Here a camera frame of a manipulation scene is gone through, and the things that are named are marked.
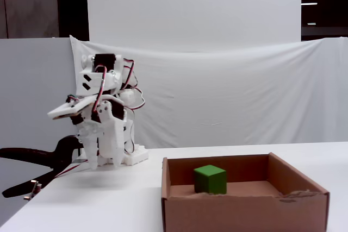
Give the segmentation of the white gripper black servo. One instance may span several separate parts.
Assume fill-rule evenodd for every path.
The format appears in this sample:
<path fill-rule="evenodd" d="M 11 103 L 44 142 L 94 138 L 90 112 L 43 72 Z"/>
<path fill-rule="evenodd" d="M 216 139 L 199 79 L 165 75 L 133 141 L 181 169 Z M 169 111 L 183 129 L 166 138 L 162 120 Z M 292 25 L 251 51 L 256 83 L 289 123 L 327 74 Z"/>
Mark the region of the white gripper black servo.
<path fill-rule="evenodd" d="M 92 105 L 91 122 L 102 124 L 103 135 L 100 137 L 100 155 L 112 159 L 114 166 L 121 165 L 125 154 L 123 124 L 127 122 L 127 113 L 123 102 L 111 95 L 102 95 Z M 92 129 L 80 130 L 80 142 L 92 170 L 98 166 L 98 132 Z"/>

